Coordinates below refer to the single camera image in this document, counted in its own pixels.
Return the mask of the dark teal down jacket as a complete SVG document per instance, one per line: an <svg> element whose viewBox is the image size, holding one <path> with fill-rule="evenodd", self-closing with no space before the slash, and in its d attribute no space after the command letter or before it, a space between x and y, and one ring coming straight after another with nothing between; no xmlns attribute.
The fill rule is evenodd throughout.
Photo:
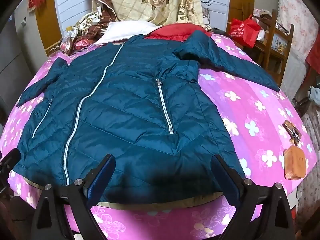
<svg viewBox="0 0 320 240"><path fill-rule="evenodd" d="M199 85L201 66L279 90L260 66L198 30L184 42L136 35L71 63L57 58L18 101L43 96L24 126L14 171L38 185L66 186L111 154L116 166L103 202L167 203L219 192L213 156L243 169Z"/></svg>

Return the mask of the orange leather pouch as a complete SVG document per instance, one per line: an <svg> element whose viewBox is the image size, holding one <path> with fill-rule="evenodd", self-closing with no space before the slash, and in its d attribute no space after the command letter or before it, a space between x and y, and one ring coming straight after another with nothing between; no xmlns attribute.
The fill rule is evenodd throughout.
<svg viewBox="0 0 320 240"><path fill-rule="evenodd" d="M284 177L288 180L299 180L306 176L306 158L303 150L290 146L283 153Z"/></svg>

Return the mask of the pink floral bed sheet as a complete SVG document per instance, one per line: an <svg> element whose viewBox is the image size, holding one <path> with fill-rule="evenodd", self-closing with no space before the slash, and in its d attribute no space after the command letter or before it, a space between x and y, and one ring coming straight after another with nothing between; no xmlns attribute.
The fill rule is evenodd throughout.
<svg viewBox="0 0 320 240"><path fill-rule="evenodd" d="M302 133L299 146L308 171L318 151L286 95L210 69L200 70L199 83L217 106L246 177L259 185L279 182L291 193L299 181L284 177L283 151L290 137L283 122L290 121ZM148 212L95 206L92 212L108 239L204 239L222 233L235 209L220 197L186 209Z"/></svg>

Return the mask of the brown snack packet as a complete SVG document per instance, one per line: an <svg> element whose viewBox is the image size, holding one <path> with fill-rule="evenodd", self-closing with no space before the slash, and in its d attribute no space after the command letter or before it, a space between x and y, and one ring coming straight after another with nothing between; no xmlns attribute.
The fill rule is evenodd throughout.
<svg viewBox="0 0 320 240"><path fill-rule="evenodd" d="M298 128L288 120L285 120L282 126L284 127L285 131L287 131L287 133L289 134L291 141L294 143L294 145L298 146L302 137L302 134L300 133Z"/></svg>

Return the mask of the grey refrigerator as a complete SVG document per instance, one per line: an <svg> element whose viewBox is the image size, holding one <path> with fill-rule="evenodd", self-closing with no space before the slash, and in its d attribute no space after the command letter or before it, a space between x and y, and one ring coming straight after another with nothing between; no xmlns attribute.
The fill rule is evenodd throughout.
<svg viewBox="0 0 320 240"><path fill-rule="evenodd" d="M9 114L32 79L17 36L14 16L5 24L0 38L1 109Z"/></svg>

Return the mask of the clear plastic bag with red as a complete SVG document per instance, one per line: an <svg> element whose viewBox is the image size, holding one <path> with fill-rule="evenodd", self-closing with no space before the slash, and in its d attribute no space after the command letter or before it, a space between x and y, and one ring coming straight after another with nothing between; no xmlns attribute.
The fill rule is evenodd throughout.
<svg viewBox="0 0 320 240"><path fill-rule="evenodd" d="M94 37L93 34L83 34L77 27L68 27L67 33L60 42L60 50L66 55L72 55L75 51L93 44Z"/></svg>

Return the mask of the wooden chair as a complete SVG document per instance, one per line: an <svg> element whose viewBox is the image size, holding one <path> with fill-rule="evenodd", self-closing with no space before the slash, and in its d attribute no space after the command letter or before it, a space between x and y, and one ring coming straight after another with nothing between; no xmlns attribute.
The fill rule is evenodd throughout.
<svg viewBox="0 0 320 240"><path fill-rule="evenodd" d="M259 51L258 64L280 86L289 58L295 26L291 24L287 29L277 21L277 17L276 10L272 10L272 15L252 16L265 32L263 40L257 41L254 45L254 49Z"/></svg>

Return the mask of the white pillow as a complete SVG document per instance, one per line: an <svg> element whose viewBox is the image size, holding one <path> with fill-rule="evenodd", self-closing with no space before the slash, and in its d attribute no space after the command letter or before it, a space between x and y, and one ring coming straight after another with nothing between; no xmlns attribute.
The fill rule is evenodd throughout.
<svg viewBox="0 0 320 240"><path fill-rule="evenodd" d="M102 37L94 43L95 46L129 40L134 36L145 37L153 31L161 28L148 21L129 20L120 22L110 22Z"/></svg>

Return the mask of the red shopping bag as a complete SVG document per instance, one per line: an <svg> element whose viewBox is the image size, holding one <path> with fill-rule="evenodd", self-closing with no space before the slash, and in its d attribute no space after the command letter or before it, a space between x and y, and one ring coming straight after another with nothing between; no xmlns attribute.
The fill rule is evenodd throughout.
<svg viewBox="0 0 320 240"><path fill-rule="evenodd" d="M253 48L260 29L260 25L252 20L252 15L250 15L249 18L243 21L236 18L232 19L228 34L241 46Z"/></svg>

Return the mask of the red cushion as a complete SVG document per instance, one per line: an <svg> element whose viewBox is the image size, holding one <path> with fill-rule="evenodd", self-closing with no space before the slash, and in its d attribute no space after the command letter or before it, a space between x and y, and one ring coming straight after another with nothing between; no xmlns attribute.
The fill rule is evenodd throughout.
<svg viewBox="0 0 320 240"><path fill-rule="evenodd" d="M200 25L193 23L174 23L152 31L145 35L145 38L184 42L195 31L200 31L208 37L212 36L212 33L206 31L206 29Z"/></svg>

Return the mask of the pink floral curtain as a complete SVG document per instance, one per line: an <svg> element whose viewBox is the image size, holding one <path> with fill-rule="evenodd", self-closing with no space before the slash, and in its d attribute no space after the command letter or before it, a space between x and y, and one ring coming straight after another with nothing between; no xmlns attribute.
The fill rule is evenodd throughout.
<svg viewBox="0 0 320 240"><path fill-rule="evenodd" d="M295 27L280 86L292 100L306 76L306 58L316 40L319 25L302 0L279 0L278 22L286 29L290 29L291 25Z"/></svg>

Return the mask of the cream floral rose quilt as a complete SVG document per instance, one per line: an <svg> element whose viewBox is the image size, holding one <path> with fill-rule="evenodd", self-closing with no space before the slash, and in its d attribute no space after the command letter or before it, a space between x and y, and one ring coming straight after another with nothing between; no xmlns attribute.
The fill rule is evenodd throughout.
<svg viewBox="0 0 320 240"><path fill-rule="evenodd" d="M155 25L193 23L204 27L200 0L93 0L95 12L87 14L76 27L83 34L102 37L110 22L141 20Z"/></svg>

